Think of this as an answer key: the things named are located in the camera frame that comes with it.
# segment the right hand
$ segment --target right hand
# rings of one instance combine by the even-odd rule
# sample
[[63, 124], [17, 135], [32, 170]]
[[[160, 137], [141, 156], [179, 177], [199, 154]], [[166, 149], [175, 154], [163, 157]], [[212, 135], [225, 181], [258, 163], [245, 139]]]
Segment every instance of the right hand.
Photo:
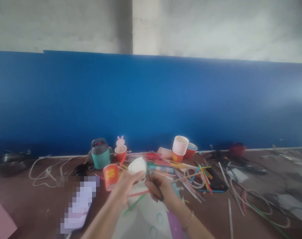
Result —
[[163, 203], [170, 212], [174, 213], [176, 208], [178, 208], [178, 205], [181, 203], [181, 200], [176, 195], [169, 180], [167, 180], [166, 177], [158, 174], [151, 174], [150, 177], [150, 179], [145, 181], [145, 186], [149, 189], [151, 197], [156, 202], [160, 198], [160, 192], [153, 183], [156, 182], [162, 191], [164, 197]]

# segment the glue stick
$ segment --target glue stick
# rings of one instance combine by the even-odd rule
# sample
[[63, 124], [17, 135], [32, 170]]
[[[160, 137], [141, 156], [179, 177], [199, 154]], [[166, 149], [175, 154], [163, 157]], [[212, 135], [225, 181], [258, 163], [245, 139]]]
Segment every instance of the glue stick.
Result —
[[151, 170], [156, 170], [156, 171], [161, 171], [161, 172], [165, 172], [165, 173], [174, 174], [173, 168], [170, 168], [170, 167], [161, 167], [161, 166], [150, 165], [149, 168]]

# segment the pink paper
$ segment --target pink paper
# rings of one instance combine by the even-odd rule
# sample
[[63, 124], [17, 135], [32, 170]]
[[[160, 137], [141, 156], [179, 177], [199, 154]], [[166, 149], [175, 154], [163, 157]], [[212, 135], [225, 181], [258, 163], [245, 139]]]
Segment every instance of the pink paper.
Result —
[[17, 226], [0, 204], [0, 239], [7, 239], [17, 230]]

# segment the blue straw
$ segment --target blue straw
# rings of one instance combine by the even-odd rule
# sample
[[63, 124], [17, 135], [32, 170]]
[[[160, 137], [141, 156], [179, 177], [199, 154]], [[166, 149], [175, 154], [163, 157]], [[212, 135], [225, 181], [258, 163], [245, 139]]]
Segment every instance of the blue straw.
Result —
[[[207, 193], [210, 193], [209, 190], [199, 190], [199, 192], [207, 192]], [[213, 193], [224, 193], [224, 191], [222, 190], [212, 190]]]
[[198, 166], [198, 168], [197, 168], [197, 170], [195, 171], [195, 173], [194, 173], [194, 174], [197, 174], [199, 170], [200, 170], [200, 166]]

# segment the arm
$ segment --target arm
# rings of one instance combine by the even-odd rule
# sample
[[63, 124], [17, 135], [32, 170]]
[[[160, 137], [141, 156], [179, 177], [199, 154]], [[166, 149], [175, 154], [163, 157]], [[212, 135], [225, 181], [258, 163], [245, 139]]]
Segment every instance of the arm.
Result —
[[81, 239], [112, 238], [121, 212], [128, 202], [133, 184], [144, 176], [144, 172], [131, 175], [124, 171], [112, 190], [109, 199], [98, 212]]
[[146, 181], [145, 185], [148, 187], [151, 197], [157, 202], [160, 197], [160, 193], [156, 186], [152, 183], [156, 181], [160, 186], [162, 194], [164, 196], [163, 203], [167, 209], [173, 213], [184, 230], [186, 230], [190, 239], [214, 239], [213, 235], [207, 230], [206, 227], [198, 220], [196, 216], [191, 217], [191, 210], [178, 198], [169, 181], [160, 175], [152, 174], [151, 180]]

